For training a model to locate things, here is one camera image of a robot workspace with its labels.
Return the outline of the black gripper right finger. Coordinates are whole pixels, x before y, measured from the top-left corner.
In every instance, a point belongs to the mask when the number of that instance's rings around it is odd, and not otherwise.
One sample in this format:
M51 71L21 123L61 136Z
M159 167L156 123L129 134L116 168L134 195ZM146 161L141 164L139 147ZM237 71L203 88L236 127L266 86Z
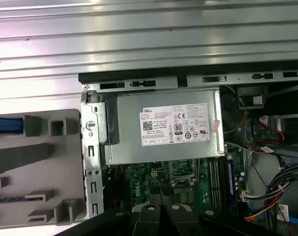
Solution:
M166 207L173 233L176 236L278 236L279 233L268 230L245 219L215 210L206 210L195 214L187 205Z

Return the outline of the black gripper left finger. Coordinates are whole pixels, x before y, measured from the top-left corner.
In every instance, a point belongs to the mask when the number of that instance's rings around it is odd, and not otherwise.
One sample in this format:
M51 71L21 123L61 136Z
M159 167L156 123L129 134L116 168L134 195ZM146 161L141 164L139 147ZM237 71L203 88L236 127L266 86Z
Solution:
M160 230L161 208L138 205L136 211L112 208L70 227L58 236L157 236Z

